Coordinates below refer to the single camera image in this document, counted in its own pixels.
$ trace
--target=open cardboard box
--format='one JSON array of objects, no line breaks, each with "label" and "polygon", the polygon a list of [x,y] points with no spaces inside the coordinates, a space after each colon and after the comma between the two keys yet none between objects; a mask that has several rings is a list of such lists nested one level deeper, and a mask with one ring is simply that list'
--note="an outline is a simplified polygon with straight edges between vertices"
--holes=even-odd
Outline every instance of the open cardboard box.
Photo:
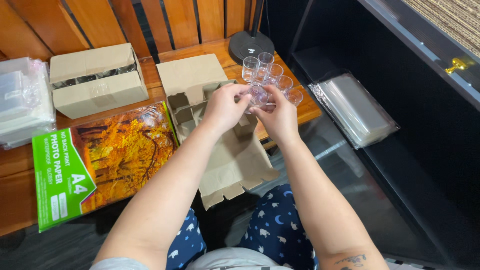
[{"label": "open cardboard box", "polygon": [[[215,54],[156,66],[180,143],[202,120],[213,91],[227,83],[236,83],[227,80]],[[256,124],[256,117],[244,115],[215,144],[199,186],[205,209],[279,176],[253,133]]]},{"label": "open cardboard box", "polygon": [[142,69],[130,43],[57,55],[50,83],[107,72],[131,64],[136,70],[53,90],[55,108],[75,119],[149,99]]}]

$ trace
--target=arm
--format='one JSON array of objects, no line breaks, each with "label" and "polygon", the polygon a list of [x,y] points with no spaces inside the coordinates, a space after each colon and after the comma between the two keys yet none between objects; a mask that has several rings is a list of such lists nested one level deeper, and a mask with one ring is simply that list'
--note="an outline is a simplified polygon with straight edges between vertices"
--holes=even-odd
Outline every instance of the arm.
[{"label": "arm", "polygon": [[[265,88],[272,93],[276,108],[272,113],[259,108],[252,112],[283,153],[300,220],[315,248],[320,269],[387,270],[357,214],[300,139],[296,107],[278,89]],[[359,256],[361,263],[342,261],[357,255],[365,255],[365,259]]]},{"label": "arm", "polygon": [[128,203],[94,264],[127,257],[151,270],[165,269],[168,248],[185,220],[215,143],[247,108],[250,95],[234,101],[246,90],[245,85],[228,84],[212,95],[202,122]]}]

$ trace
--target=lamp base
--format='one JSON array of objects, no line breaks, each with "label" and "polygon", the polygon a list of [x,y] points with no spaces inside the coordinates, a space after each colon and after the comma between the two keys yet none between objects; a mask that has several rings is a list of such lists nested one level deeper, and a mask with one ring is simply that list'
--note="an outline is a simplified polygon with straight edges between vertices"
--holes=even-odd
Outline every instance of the lamp base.
[{"label": "lamp base", "polygon": [[268,52],[273,55],[275,47],[273,42],[260,32],[257,32],[255,38],[251,37],[247,31],[238,32],[232,36],[228,45],[228,54],[240,65],[243,65],[245,57],[258,57],[261,52]]}]

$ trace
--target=green label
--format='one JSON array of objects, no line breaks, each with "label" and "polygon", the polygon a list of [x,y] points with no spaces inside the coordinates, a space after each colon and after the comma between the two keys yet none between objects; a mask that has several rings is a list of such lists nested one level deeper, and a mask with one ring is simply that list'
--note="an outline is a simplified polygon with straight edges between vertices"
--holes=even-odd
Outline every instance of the green label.
[{"label": "green label", "polygon": [[70,129],[32,139],[39,231],[82,215],[82,202],[96,190]]}]

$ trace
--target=autumn tree image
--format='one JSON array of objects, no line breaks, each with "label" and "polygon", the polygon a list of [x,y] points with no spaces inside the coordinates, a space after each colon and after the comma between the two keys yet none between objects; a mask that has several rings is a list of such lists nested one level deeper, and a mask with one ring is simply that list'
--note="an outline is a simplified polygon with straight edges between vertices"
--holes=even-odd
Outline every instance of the autumn tree image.
[{"label": "autumn tree image", "polygon": [[71,129],[97,186],[82,212],[133,196],[174,154],[177,143],[163,102]]}]

